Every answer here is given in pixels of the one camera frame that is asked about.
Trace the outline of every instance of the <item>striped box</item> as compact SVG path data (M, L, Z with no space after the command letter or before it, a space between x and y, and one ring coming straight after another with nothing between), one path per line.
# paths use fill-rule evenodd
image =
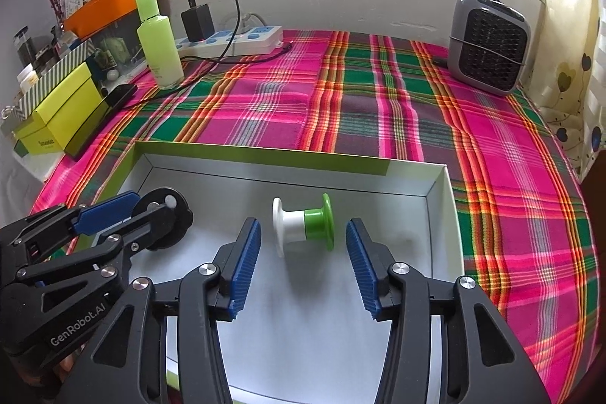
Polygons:
M40 102L56 88L76 67L80 66L90 55L95 53L93 42L87 40L55 64L46 76L34 84L19 100L10 112L2 115L2 133L14 131L36 109Z

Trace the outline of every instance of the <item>blue gripper pad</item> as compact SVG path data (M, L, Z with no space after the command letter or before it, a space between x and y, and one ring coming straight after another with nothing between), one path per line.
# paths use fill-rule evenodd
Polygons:
M257 257L261 248L261 225L257 220L254 220L246 244L242 249L242 255L237 262L236 269L231 278L231 300L227 308L230 316L236 318L238 312L244 308L244 302L248 295L248 288L253 279Z
M356 281L358 281L358 288L360 289L360 295L362 295L364 308L376 319L381 312L381 304L377 291L377 276L353 221L347 223L345 243L353 272L356 274Z
M126 218L130 218L140 197L137 193L124 192L99 204L86 207L74 222L76 234L95 235Z

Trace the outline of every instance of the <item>space heater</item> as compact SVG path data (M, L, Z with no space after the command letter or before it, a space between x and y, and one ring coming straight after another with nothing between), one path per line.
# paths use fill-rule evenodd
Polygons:
M467 84L507 95L520 79L529 41L530 27L524 16L499 0L459 0L448 70Z

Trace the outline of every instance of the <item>tablecloth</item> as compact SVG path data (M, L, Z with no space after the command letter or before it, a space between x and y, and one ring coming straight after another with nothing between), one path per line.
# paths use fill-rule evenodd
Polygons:
M61 161L34 210L93 202L137 139L446 164L465 271L561 402L592 357L598 268L578 184L535 108L519 91L496 97L452 79L431 61L447 55L437 46L326 31L285 39L292 49L274 61L222 66L120 112L78 163ZM184 67L192 81L205 66ZM148 72L134 82L135 98L157 94Z

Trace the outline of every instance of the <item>white spool half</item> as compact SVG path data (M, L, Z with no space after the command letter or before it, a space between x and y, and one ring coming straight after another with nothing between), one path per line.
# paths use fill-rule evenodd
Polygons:
M305 216L303 211L285 211L282 200L276 197L273 200L273 228L278 239L278 256L284 257L284 244L303 242L305 236Z

